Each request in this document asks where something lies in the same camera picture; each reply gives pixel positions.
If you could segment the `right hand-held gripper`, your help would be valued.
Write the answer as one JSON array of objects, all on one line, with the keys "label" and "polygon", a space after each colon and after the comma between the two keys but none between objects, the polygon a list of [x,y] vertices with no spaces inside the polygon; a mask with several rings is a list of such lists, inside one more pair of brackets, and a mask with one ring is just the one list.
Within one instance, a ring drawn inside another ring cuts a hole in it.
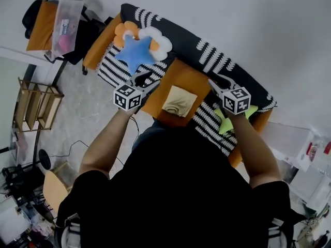
[{"label": "right hand-held gripper", "polygon": [[238,115],[250,108],[251,94],[245,87],[238,85],[233,79],[220,75],[218,84],[208,79],[211,90],[221,99],[222,107]]}]

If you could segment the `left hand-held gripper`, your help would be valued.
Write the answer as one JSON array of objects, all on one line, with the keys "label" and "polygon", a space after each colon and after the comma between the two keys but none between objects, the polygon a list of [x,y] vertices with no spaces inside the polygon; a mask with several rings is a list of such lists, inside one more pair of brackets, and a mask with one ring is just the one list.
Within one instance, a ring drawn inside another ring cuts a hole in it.
[{"label": "left hand-held gripper", "polygon": [[119,84],[113,91],[113,103],[126,112],[141,108],[161,82],[157,80],[144,87],[145,81],[152,74],[150,71],[136,73],[126,82]]}]

